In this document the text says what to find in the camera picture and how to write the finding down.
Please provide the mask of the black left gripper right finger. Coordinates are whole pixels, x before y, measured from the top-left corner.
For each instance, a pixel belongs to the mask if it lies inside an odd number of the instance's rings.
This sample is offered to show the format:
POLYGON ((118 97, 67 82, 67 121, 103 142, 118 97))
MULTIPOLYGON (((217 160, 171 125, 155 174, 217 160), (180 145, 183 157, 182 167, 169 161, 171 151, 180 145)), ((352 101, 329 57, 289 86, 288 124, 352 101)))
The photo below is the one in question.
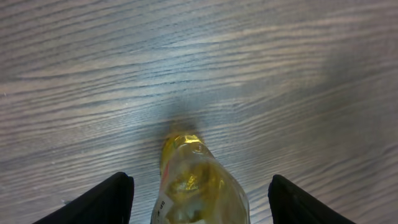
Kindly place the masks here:
POLYGON ((268 188, 274 224, 354 224, 282 175, 268 188))

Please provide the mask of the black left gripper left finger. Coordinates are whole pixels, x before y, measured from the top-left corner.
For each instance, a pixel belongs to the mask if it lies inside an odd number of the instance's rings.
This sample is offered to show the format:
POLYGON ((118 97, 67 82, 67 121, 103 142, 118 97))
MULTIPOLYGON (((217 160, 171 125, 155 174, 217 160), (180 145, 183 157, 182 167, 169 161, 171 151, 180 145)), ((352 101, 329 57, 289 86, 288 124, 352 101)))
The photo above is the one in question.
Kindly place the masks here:
POLYGON ((128 224, 134 179, 117 172, 35 224, 128 224))

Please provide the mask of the yellow drink bottle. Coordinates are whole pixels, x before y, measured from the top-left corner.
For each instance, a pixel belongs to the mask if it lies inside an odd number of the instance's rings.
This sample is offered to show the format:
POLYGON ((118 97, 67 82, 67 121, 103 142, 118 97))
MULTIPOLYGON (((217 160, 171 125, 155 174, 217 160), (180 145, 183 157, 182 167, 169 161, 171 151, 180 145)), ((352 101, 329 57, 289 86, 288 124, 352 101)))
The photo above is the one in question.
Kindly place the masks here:
POLYGON ((198 136, 168 136, 160 158, 160 177, 152 224, 250 224, 243 188, 198 136))

